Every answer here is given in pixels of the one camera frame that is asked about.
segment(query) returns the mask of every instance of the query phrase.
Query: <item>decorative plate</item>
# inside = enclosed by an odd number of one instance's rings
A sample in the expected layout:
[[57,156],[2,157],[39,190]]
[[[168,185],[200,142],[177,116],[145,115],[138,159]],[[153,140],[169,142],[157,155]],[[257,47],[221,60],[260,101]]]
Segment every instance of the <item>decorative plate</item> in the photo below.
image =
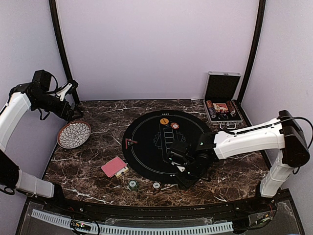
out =
[[88,140],[91,127],[84,121],[74,121],[63,127],[58,134],[58,144],[62,148],[77,148]]

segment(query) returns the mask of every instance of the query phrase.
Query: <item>orange poker chip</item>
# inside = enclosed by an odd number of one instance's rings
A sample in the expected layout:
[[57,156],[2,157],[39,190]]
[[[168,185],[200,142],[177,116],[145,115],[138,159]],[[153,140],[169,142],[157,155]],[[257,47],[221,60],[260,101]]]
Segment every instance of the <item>orange poker chip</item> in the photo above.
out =
[[170,121],[167,119],[167,118],[162,118],[160,120],[160,123],[163,124],[163,125],[167,125]]
[[171,127],[172,127],[174,130],[177,130],[177,129],[179,128],[179,125],[178,125],[177,123],[173,122],[173,123],[171,124]]

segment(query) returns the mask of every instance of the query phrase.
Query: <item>open aluminum case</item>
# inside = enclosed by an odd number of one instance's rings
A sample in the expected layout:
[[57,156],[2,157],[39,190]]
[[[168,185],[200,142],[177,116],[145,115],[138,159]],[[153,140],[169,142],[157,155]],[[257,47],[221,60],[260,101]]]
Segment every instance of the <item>open aluminum case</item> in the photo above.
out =
[[[240,73],[236,72],[209,71],[206,90],[203,95],[203,104],[210,123],[219,125],[220,127],[226,126],[228,129],[235,129],[237,123],[243,121],[236,105],[232,101],[240,77]],[[222,109],[220,109],[216,111],[216,117],[211,116],[207,106],[208,100],[212,101],[214,107],[220,107],[218,104],[226,104],[227,101],[230,101],[232,109],[235,110],[235,114],[231,115],[230,112],[223,112]]]

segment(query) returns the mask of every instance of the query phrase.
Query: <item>black metal frame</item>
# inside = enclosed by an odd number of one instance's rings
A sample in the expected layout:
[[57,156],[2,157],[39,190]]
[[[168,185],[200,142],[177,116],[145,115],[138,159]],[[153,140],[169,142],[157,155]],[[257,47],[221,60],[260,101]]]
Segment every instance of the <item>black metal frame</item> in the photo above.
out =
[[261,36],[261,29],[262,29],[263,17],[264,17],[264,12],[265,12],[265,3],[266,3],[266,0],[260,0],[259,2],[259,10],[258,10],[258,15],[256,19],[255,29],[254,29],[250,55],[249,55],[248,63],[246,65],[246,71],[244,74],[243,82],[241,84],[240,91],[239,91],[238,98],[237,98],[239,103],[243,101],[246,88],[248,86],[248,82],[251,76],[254,59],[255,59],[255,55],[258,49],[258,44],[259,44],[259,40]]
[[[53,23],[53,27],[54,27],[55,38],[57,40],[60,57],[62,60],[62,64],[63,64],[63,68],[65,71],[67,80],[70,81],[73,78],[72,78],[72,74],[71,74],[71,71],[69,68],[69,63],[67,60],[65,46],[64,46],[64,42],[63,42],[63,38],[62,38],[62,34],[61,34],[61,27],[60,27],[60,22],[59,22],[59,18],[58,18],[56,1],[55,0],[49,0],[49,4],[50,4],[50,11],[51,11],[52,23]],[[258,9],[258,14],[257,14],[257,20],[256,20],[256,24],[255,24],[255,30],[254,30],[251,50],[250,50],[250,54],[249,54],[249,59],[247,62],[246,71],[245,71],[243,81],[242,81],[242,84],[240,87],[239,95],[237,98],[239,103],[241,103],[243,101],[243,98],[244,98],[244,95],[246,92],[246,88],[248,86],[248,82],[250,79],[250,75],[252,72],[254,59],[256,56],[256,52],[257,52],[257,48],[258,48],[258,44],[259,44],[259,40],[260,40],[260,35],[261,35],[261,29],[262,29],[262,23],[263,23],[263,18],[264,18],[264,11],[265,11],[265,4],[266,4],[266,0],[260,0],[259,1],[259,9]],[[79,101],[78,94],[76,91],[73,93],[73,98],[74,98],[76,105],[78,105],[80,101]]]
[[[67,60],[67,54],[66,54],[65,47],[64,47],[64,42],[63,42],[63,38],[62,38],[61,27],[60,27],[60,22],[59,22],[59,17],[58,17],[58,10],[57,10],[57,5],[56,5],[55,0],[49,0],[49,5],[50,5],[51,18],[52,18],[52,23],[53,23],[53,28],[54,28],[54,34],[55,34],[55,38],[57,40],[57,44],[58,44],[58,48],[59,48],[59,54],[61,57],[63,69],[64,69],[65,75],[67,77],[67,80],[72,81],[73,76],[72,76],[72,73],[70,71],[69,63]],[[80,103],[80,100],[79,100],[77,91],[76,90],[73,91],[72,95],[73,95],[73,99],[75,101],[75,104],[78,105]]]
[[[247,214],[238,212],[237,207],[244,208],[247,203],[253,202],[254,198],[248,198],[233,202],[224,202],[217,204],[206,204],[198,206],[186,206],[186,207],[128,207],[128,206],[112,206],[102,205],[97,203],[88,203],[66,199],[66,203],[74,208],[75,211],[83,211],[86,216],[81,214],[74,214],[70,212],[64,212],[59,210],[57,207],[50,204],[46,204],[43,200],[36,198],[28,198],[20,220],[16,235],[19,235],[22,229],[22,224],[27,211],[29,202],[39,203],[44,206],[44,210],[57,212],[72,216],[76,219],[89,220],[90,217],[97,221],[106,221],[110,218],[130,219],[130,220],[183,220],[183,219],[194,219],[194,218],[210,218],[213,217],[214,221],[227,220],[227,221],[238,221],[246,219]],[[304,229],[301,224],[301,220],[292,196],[288,189],[284,189],[278,193],[277,201],[289,200],[292,206],[293,213],[295,215],[297,225],[300,234],[304,235]]]

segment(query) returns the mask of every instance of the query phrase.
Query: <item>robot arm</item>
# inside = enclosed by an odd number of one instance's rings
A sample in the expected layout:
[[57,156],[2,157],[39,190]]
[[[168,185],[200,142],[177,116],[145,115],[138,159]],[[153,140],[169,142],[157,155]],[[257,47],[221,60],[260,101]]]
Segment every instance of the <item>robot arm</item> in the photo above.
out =
[[52,75],[44,70],[36,71],[33,81],[30,83],[20,84],[14,87],[9,94],[9,101],[0,112],[0,149],[6,150],[7,143],[23,117],[28,110],[41,109],[49,115],[50,112],[55,113],[58,117],[71,121],[76,109],[69,102],[64,100],[65,95],[71,94],[77,88],[77,82],[67,82],[61,88],[54,92],[49,92]]
[[42,114],[43,109],[48,115],[53,112],[66,121],[73,120],[75,110],[80,112],[65,100],[65,96],[77,88],[77,82],[72,80],[49,92],[51,77],[49,72],[36,71],[32,82],[17,85],[10,91],[9,101],[0,112],[0,185],[5,186],[0,190],[7,194],[14,194],[13,189],[45,198],[63,194],[60,186],[23,172],[4,153],[13,131],[28,110],[38,109]]
[[262,197],[273,197],[292,171],[310,158],[303,131],[288,111],[280,111],[279,118],[260,125],[205,133],[200,136],[197,146],[174,142],[168,161],[180,169],[183,167],[175,178],[181,187],[188,188],[212,162],[264,149],[279,149],[274,165],[259,188]]

